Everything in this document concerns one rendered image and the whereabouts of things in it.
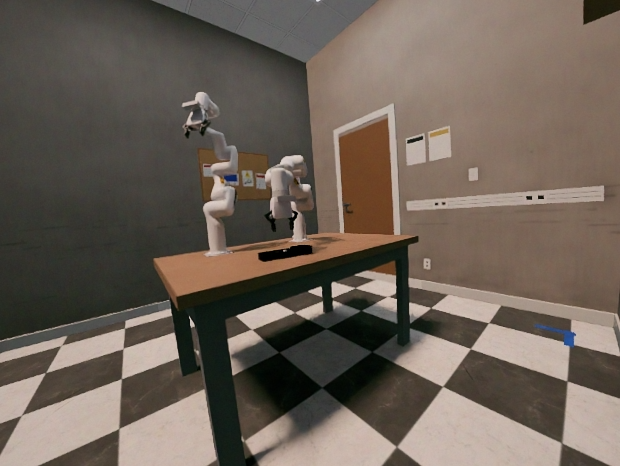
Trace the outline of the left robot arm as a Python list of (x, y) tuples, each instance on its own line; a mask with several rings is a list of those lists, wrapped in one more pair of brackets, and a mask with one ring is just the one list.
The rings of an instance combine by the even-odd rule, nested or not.
[(265, 182), (268, 187), (272, 187), (272, 197), (276, 197), (276, 202), (291, 202), (292, 210), (298, 212), (292, 241), (307, 241), (309, 238), (306, 236), (305, 216), (301, 211), (314, 208), (311, 186), (300, 184), (300, 178), (307, 176), (307, 166), (302, 156), (289, 156), (282, 160), (285, 161), (267, 171)]

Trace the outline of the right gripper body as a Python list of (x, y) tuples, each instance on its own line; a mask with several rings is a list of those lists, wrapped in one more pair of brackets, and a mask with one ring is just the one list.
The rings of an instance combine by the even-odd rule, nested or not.
[(201, 127), (200, 124), (202, 123), (203, 125), (205, 125), (206, 123), (204, 122), (204, 119), (208, 120), (208, 115), (203, 109), (200, 109), (200, 108), (198, 108), (199, 110), (198, 109), (196, 110), (196, 109), (192, 110), (192, 112), (189, 115), (188, 121), (187, 121), (187, 126), (190, 126), (193, 128), (191, 131), (200, 130), (200, 127)]

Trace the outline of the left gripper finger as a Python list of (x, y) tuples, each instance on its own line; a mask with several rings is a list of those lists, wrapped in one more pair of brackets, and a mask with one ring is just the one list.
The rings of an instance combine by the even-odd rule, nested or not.
[(272, 210), (270, 212), (268, 212), (267, 214), (265, 214), (265, 218), (267, 219), (267, 221), (269, 221), (271, 223), (271, 229), (273, 232), (276, 232), (276, 225), (275, 225), (275, 218), (270, 219), (269, 215), (272, 214)]
[(292, 213), (294, 214), (293, 217), (288, 218), (290, 220), (289, 225), (290, 225), (290, 230), (294, 230), (294, 221), (297, 218), (298, 212), (292, 210)]

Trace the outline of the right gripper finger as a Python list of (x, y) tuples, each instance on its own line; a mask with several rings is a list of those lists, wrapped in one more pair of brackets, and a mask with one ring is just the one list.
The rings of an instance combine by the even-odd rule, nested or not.
[[(187, 139), (189, 139), (189, 136), (190, 136), (190, 133), (189, 133), (189, 132), (190, 132), (193, 128), (192, 128), (192, 127), (190, 127), (190, 126), (187, 126), (187, 123), (186, 123), (186, 124), (184, 124), (182, 127), (183, 127), (183, 129), (185, 130), (184, 136), (185, 136)], [(189, 129), (189, 131), (188, 131), (188, 128), (190, 128), (190, 129)]]
[(203, 124), (201, 123), (201, 124), (200, 124), (200, 125), (201, 125), (201, 127), (200, 127), (200, 131), (199, 131), (199, 133), (200, 133), (202, 136), (204, 136), (204, 133), (205, 133), (206, 128), (208, 128), (208, 127), (209, 127), (209, 125), (211, 124), (211, 122), (210, 122), (209, 120), (206, 120), (206, 119), (204, 119), (204, 122), (205, 122), (206, 124), (205, 124), (205, 125), (203, 125)]

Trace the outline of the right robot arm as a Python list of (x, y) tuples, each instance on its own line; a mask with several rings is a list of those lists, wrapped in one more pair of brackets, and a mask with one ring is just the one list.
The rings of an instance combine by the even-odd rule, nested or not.
[[(182, 107), (184, 110), (195, 110), (196, 108), (203, 109), (208, 114), (208, 118), (220, 115), (219, 108), (209, 99), (209, 96), (203, 92), (197, 93), (195, 101), (183, 103)], [(230, 160), (229, 162), (212, 165), (211, 172), (215, 184), (211, 193), (211, 200), (214, 202), (208, 202), (204, 205), (210, 245), (210, 252), (208, 252), (208, 255), (219, 255), (229, 252), (229, 250), (226, 249), (224, 223), (220, 217), (231, 216), (233, 214), (237, 199), (236, 190), (233, 187), (227, 187), (228, 182), (223, 176), (237, 173), (238, 152), (235, 146), (226, 145), (223, 133), (214, 131), (209, 127), (205, 133), (211, 138), (217, 159)]]

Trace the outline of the black three-compartment bin rack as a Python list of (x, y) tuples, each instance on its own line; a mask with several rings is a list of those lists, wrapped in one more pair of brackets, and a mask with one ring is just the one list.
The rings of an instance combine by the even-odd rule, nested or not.
[[(283, 250), (286, 250), (286, 251), (283, 252)], [(312, 246), (304, 244), (304, 245), (290, 246), (290, 248), (286, 248), (286, 249), (259, 252), (258, 259), (263, 262), (267, 262), (267, 261), (285, 259), (285, 258), (290, 258), (290, 257), (308, 255), (308, 254), (313, 254)]]

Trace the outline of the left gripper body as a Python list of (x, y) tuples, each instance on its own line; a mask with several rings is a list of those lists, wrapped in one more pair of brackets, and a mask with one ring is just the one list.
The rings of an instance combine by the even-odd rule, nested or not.
[[(293, 215), (291, 202), (276, 202), (275, 197), (271, 198), (270, 211), (271, 210), (275, 219), (291, 218)], [(273, 217), (271, 216), (271, 218)]]

